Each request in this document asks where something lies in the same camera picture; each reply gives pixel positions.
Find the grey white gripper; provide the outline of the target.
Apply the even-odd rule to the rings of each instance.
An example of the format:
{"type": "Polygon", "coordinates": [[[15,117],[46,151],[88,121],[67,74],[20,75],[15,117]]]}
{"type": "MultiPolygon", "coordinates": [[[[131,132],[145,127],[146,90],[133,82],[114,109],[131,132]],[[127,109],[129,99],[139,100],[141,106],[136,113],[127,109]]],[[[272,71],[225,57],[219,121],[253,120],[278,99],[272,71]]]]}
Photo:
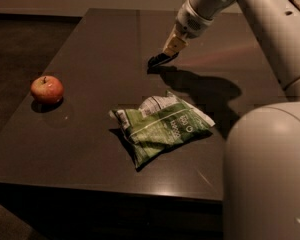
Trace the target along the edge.
{"type": "Polygon", "coordinates": [[[186,39],[199,37],[214,21],[211,9],[205,0],[186,0],[177,13],[163,53],[172,57],[188,46],[186,39]]]}

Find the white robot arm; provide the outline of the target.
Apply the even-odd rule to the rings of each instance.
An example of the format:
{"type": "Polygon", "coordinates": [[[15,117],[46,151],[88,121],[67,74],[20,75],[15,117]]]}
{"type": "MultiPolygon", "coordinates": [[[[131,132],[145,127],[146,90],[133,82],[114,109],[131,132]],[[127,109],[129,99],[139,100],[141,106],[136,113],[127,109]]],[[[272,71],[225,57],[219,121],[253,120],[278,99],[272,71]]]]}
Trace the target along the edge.
{"type": "Polygon", "coordinates": [[[221,53],[162,77],[214,113],[227,137],[223,229],[209,219],[177,240],[300,240],[300,11],[288,0],[235,0],[210,35],[221,53]]]}

